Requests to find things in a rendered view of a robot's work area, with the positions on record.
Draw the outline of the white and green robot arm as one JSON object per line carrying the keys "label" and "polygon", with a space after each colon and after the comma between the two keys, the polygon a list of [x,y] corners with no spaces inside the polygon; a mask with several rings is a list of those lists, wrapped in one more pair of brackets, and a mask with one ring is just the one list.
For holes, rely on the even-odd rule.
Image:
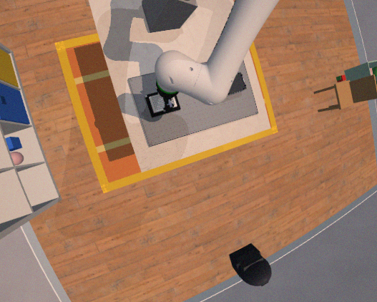
{"label": "white and green robot arm", "polygon": [[250,46],[279,1],[235,0],[207,63],[196,62],[176,50],[166,51],[155,63],[155,89],[165,98],[181,92],[207,105],[221,103]]}

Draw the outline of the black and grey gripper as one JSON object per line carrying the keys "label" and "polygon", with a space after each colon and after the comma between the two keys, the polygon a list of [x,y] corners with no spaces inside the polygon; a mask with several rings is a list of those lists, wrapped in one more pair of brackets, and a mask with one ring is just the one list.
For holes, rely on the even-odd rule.
{"label": "black and grey gripper", "polygon": [[[161,96],[161,97],[163,97],[163,96]],[[166,110],[166,113],[171,112],[172,111],[172,107],[174,107],[173,103],[171,103],[172,98],[165,98],[165,97],[163,97],[163,100],[165,102],[165,107],[163,108],[164,112],[165,112],[165,110]]]}

